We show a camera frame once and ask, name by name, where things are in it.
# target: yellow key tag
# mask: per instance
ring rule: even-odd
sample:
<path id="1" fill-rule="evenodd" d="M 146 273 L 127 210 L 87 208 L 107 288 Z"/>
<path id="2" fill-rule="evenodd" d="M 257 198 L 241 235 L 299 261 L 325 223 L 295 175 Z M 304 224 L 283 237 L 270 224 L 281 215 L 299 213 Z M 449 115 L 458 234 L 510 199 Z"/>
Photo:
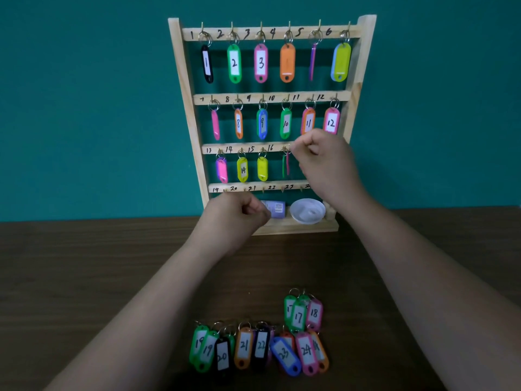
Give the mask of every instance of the yellow key tag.
<path id="1" fill-rule="evenodd" d="M 238 153 L 239 159 L 237 161 L 237 178 L 241 182 L 246 182 L 248 179 L 248 159 L 244 156 L 244 151 L 241 149 Z"/>
<path id="2" fill-rule="evenodd" d="M 348 43 L 338 44 L 333 54 L 331 65 L 331 79 L 342 82 L 348 77 L 349 60 L 351 59 L 351 45 Z"/>
<path id="3" fill-rule="evenodd" d="M 261 181 L 266 181 L 268 179 L 268 159 L 266 159 L 267 153 L 268 151 L 262 148 L 257 159 L 257 176 Z"/>

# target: teal wall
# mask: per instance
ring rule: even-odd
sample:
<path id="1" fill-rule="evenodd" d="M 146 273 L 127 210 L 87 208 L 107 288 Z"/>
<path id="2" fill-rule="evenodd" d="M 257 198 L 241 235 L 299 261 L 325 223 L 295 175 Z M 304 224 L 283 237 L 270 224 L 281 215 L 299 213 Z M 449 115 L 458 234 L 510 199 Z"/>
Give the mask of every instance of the teal wall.
<path id="1" fill-rule="evenodd" d="M 377 14 L 352 136 L 371 193 L 394 208 L 521 202 L 520 0 L 231 1 L 0 0 L 0 220 L 202 211 L 168 17 Z"/>

